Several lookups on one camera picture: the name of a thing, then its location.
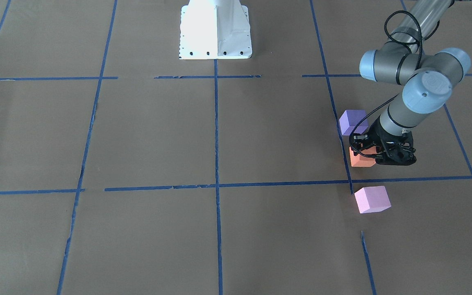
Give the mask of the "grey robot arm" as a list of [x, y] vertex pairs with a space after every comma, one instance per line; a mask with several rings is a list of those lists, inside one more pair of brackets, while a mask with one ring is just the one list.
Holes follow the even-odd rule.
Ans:
[[418, 0], [410, 11], [396, 11], [404, 19], [378, 50], [366, 52], [359, 64], [362, 78], [403, 86], [400, 94], [380, 108], [382, 113], [365, 132], [349, 136], [354, 156], [383, 166], [410, 166], [416, 162], [412, 129], [442, 108], [471, 67], [464, 50], [446, 48], [427, 55], [423, 45], [438, 29], [453, 0]]

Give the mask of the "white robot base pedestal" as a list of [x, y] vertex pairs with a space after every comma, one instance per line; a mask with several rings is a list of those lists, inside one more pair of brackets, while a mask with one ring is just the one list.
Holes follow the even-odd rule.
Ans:
[[239, 0], [190, 0], [180, 12], [181, 60], [249, 59], [248, 7]]

